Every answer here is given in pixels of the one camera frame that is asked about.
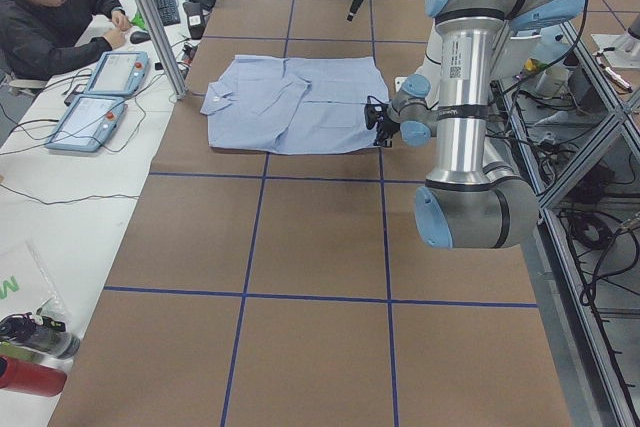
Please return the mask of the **black computer mouse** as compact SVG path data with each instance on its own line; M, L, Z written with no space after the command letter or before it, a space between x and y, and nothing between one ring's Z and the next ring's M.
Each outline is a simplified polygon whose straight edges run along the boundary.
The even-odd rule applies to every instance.
M145 31L134 31L129 36L129 42L137 45L150 40L150 34Z

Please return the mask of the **near teach pendant tablet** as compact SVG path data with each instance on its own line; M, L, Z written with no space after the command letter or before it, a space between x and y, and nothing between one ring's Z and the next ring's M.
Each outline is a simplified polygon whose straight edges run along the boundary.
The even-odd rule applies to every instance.
M49 150L93 153L104 147L126 110L120 97L79 95L50 134Z

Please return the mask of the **teach pendant tablet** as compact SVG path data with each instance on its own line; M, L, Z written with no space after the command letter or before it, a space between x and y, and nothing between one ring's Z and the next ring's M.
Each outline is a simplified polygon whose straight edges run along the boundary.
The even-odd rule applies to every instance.
M105 52L97 62L85 92L130 98L142 86L149 67L146 52Z
M126 110L120 97L79 95L50 134L49 150L93 153L104 147Z

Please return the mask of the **red water bottle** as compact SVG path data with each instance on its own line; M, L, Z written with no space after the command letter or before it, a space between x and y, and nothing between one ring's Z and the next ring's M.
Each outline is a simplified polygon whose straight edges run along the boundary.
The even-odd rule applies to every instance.
M67 374L62 370L13 357L1 357L2 389L36 396L54 397L62 392L66 380Z

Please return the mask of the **grey aluminium frame post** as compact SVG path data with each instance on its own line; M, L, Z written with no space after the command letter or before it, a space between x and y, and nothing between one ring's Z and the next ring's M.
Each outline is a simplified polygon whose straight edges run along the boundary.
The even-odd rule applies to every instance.
M150 33L151 42L159 57L164 73L169 80L177 100L181 100L187 93L187 87L178 67L178 61L166 35L164 25L153 0L134 0Z

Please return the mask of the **far teach pendant tablet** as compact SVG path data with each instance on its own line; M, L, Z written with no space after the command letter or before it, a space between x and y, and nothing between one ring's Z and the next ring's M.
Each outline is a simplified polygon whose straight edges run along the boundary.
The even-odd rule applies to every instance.
M149 67L146 52L105 52L97 62L85 92L130 98L142 86Z

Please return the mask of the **seated person black jacket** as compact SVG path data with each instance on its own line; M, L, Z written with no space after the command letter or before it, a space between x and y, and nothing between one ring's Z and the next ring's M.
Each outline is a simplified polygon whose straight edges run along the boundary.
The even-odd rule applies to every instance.
M47 81L122 47L131 22L119 0L1 0L6 71Z

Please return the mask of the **clear grey water bottle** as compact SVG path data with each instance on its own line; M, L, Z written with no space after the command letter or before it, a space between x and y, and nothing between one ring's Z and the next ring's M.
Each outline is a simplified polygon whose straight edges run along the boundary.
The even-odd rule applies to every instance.
M31 312L2 319L1 340L60 360L73 357L80 347L64 322Z

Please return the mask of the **black computer keyboard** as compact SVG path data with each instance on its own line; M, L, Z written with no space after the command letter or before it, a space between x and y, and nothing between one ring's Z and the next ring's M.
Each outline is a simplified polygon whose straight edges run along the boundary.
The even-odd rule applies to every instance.
M164 26L177 25L181 22L177 0L153 0Z

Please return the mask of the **light blue striped shirt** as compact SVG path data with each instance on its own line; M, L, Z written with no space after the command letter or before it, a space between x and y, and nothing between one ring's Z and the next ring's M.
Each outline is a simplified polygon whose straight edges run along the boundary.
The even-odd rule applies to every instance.
M371 57L237 55L209 84L200 113L214 148L342 154L373 145L364 116L370 97L388 99Z

